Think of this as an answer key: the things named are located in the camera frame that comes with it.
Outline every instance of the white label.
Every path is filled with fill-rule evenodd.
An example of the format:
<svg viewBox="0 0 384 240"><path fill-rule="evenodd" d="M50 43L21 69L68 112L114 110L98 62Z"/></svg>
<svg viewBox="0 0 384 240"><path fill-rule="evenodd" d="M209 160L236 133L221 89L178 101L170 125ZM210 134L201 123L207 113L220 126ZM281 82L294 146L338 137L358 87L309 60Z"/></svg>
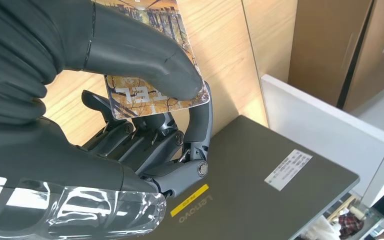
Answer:
<svg viewBox="0 0 384 240"><path fill-rule="evenodd" d="M281 191L313 156L294 149L264 182Z"/></svg>

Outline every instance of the robotic hand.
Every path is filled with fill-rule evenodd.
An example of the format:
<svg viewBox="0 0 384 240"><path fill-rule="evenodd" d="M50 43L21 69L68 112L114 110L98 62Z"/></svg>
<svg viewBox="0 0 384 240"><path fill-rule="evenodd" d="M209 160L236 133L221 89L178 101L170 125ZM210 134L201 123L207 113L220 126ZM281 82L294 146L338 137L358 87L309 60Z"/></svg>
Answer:
<svg viewBox="0 0 384 240"><path fill-rule="evenodd" d="M152 231L166 198L207 174L211 102L190 108L185 134L170 113L134 118L134 130L106 98L84 91L106 126L74 146L39 100L63 69L140 77L179 100L202 88L176 42L125 15L89 0L0 0L0 239Z"/></svg>

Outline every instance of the lenovo logo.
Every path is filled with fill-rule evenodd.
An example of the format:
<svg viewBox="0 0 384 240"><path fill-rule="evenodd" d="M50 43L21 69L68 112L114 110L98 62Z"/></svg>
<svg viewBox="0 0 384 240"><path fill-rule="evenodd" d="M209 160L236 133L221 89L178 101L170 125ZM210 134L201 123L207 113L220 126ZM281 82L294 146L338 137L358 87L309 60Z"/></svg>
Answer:
<svg viewBox="0 0 384 240"><path fill-rule="evenodd" d="M213 197L211 195L206 196L204 199L202 199L198 204L195 204L189 211L185 213L185 215L181 216L179 218L179 223L182 224L184 221L188 220L193 214L198 212L203 206L209 202L209 200L213 200Z"/></svg>

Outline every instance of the yellow tag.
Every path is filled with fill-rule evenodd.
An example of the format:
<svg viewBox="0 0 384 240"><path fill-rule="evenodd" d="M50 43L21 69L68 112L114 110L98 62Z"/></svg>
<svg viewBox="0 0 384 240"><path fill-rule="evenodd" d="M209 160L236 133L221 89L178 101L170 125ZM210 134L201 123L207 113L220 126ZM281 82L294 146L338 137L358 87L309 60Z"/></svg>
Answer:
<svg viewBox="0 0 384 240"><path fill-rule="evenodd" d="M186 208L189 204L191 204L195 199L197 199L201 194L207 191L210 187L207 184L204 184L200 187L196 192L190 195L186 200L180 203L175 209L173 209L170 214L171 217L174 217L176 214L180 213L184 208Z"/></svg>

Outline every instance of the gray laptop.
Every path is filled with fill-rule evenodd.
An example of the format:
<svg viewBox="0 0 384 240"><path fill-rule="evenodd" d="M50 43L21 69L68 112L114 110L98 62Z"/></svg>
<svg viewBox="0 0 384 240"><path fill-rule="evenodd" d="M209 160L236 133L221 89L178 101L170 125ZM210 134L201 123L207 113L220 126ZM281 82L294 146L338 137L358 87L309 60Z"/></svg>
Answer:
<svg viewBox="0 0 384 240"><path fill-rule="evenodd" d="M211 139L208 164L208 176L169 200L160 226L141 239L295 239L359 181L244 116Z"/></svg>

